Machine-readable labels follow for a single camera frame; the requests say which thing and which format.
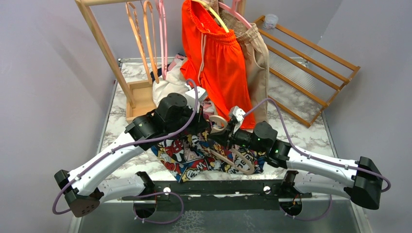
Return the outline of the cream hanger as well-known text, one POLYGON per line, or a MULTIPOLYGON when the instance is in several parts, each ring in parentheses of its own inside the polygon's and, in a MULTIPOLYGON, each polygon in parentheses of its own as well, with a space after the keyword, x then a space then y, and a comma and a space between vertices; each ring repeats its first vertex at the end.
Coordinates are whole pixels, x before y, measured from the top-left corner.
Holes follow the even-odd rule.
MULTIPOLYGON (((221 133, 224 129, 226 129, 228 125, 227 121, 223 117, 218 115, 211 115, 208 120, 211 123, 210 134, 221 133)), ((253 163, 235 148, 225 149, 223 146, 221 146, 220 149, 209 149, 209 153, 223 160, 228 165, 234 167, 243 174, 252 175, 255 172, 255 166, 253 165, 253 163), (235 163, 236 159, 240 159, 242 162, 244 162, 247 165, 247 169, 238 166, 235 163)))

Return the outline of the comic print shorts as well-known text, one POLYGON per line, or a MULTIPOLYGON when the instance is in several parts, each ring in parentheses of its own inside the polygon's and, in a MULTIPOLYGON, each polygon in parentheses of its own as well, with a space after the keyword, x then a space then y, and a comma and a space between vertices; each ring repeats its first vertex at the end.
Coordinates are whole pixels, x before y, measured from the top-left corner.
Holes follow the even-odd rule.
MULTIPOLYGON (((151 147, 151 151, 179 183, 192 180, 204 171, 219 171, 229 174, 243 174, 223 160, 209 153, 209 149, 220 149, 217 143, 207 141, 208 132, 187 135, 180 139, 166 139, 151 147)), ((240 146, 233 146, 255 166, 254 174, 263 172, 264 153, 259 153, 240 146)), ((240 159, 235 163, 247 169, 240 159)))

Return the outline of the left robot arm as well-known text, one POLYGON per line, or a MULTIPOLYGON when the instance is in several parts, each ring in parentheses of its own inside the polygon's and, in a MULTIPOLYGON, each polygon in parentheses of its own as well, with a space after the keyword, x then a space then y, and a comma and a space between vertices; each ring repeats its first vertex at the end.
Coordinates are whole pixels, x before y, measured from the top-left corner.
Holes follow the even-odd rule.
POLYGON ((60 187, 52 211, 63 196, 68 211, 75 217, 93 212, 101 203, 122 197, 149 198, 155 184, 146 172, 108 181, 106 178, 132 158, 145 153, 155 144, 178 136, 195 134, 207 128, 201 103, 205 90, 190 90, 185 94, 169 93, 157 108, 132 120, 118 138, 85 164, 71 171, 60 170, 54 178, 60 187))

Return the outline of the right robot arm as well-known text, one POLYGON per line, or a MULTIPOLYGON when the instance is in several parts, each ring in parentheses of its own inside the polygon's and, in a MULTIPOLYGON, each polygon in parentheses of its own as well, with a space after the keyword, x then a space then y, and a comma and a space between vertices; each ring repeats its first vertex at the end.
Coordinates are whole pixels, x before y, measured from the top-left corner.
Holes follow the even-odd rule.
POLYGON ((315 192, 345 197, 370 210, 380 207, 383 176, 370 158, 346 160, 306 151, 279 140, 277 131, 265 121, 252 132, 235 130, 230 124, 220 132, 212 132, 208 139, 226 149, 240 146, 263 152, 267 164, 298 170, 280 185, 281 193, 288 198, 315 192))

